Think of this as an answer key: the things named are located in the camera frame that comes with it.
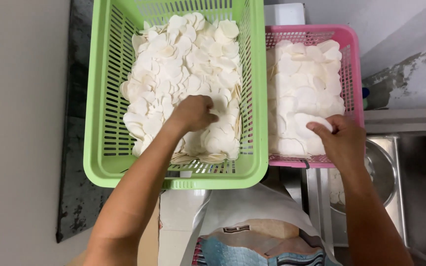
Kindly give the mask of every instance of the green plastic basket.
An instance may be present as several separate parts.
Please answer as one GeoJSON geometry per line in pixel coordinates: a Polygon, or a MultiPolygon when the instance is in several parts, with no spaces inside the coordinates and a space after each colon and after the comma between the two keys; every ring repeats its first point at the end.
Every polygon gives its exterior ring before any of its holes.
{"type": "Polygon", "coordinates": [[[249,187],[261,180],[268,166],[267,92],[264,9],[262,0],[97,0],[94,1],[88,80],[83,166],[96,185],[115,187],[136,160],[135,139],[123,114],[129,102],[119,93],[135,61],[131,38],[174,15],[203,13],[206,19],[232,19],[243,65],[242,135],[237,160],[221,164],[193,161],[170,165],[169,171],[191,171],[190,178],[166,178],[163,189],[226,189],[249,187]]]}

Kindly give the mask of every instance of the person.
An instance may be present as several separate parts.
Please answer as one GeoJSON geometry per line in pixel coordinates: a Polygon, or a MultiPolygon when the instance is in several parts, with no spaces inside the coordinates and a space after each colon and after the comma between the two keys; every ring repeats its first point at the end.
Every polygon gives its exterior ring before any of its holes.
{"type": "MultiPolygon", "coordinates": [[[[151,145],[127,170],[91,233],[84,265],[136,265],[141,235],[152,215],[170,158],[180,139],[218,121],[208,96],[188,96],[151,145]]],[[[307,127],[323,141],[341,173],[346,197],[349,251],[354,265],[412,265],[366,168],[366,132],[344,116],[307,127]]],[[[310,219],[292,198],[257,184],[213,190],[192,234],[187,265],[339,265],[310,219]]]]}

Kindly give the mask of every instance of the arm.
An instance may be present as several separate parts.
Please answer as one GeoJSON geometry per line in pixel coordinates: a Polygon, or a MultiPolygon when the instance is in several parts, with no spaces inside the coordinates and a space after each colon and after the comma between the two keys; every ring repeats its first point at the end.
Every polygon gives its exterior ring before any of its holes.
{"type": "Polygon", "coordinates": [[[218,117],[208,96],[188,96],[174,110],[151,145],[127,170],[95,223],[84,265],[137,265],[139,240],[152,215],[175,147],[189,131],[218,117]]]}
{"type": "Polygon", "coordinates": [[[327,118],[336,129],[309,123],[323,141],[328,158],[341,173],[346,200],[349,250],[355,265],[413,265],[407,248],[382,205],[364,167],[366,131],[335,115],[327,118]]]}

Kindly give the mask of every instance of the plastic basket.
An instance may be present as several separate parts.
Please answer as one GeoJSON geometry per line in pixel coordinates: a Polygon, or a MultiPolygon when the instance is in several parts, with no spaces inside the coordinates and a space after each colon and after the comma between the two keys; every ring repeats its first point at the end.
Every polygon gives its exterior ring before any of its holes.
{"type": "Polygon", "coordinates": [[[129,102],[119,85],[135,61],[131,38],[143,28],[165,24],[174,15],[203,13],[206,19],[232,19],[239,26],[243,65],[242,135],[237,160],[221,164],[170,165],[169,171],[191,171],[190,178],[166,178],[163,189],[249,187],[268,166],[266,51],[263,2],[258,0],[98,0],[94,1],[83,166],[96,185],[115,187],[136,158],[134,139],[123,124],[129,102]]]}
{"type": "MultiPolygon", "coordinates": [[[[327,40],[340,44],[343,54],[341,60],[341,97],[345,100],[345,115],[356,124],[364,127],[363,97],[361,89],[361,66],[359,63],[358,37],[352,28],[344,25],[296,25],[267,26],[266,47],[273,48],[281,40],[316,45],[327,40]]],[[[311,159],[270,155],[269,164],[303,168],[334,168],[326,155],[312,156],[311,159]]]]}

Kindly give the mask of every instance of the cloth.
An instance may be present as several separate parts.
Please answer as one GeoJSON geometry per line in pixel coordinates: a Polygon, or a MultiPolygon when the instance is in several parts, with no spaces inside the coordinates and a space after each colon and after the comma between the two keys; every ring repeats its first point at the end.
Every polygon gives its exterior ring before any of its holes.
{"type": "Polygon", "coordinates": [[[190,265],[340,264],[291,197],[257,184],[211,192],[197,212],[182,259],[181,266],[190,265]]]}

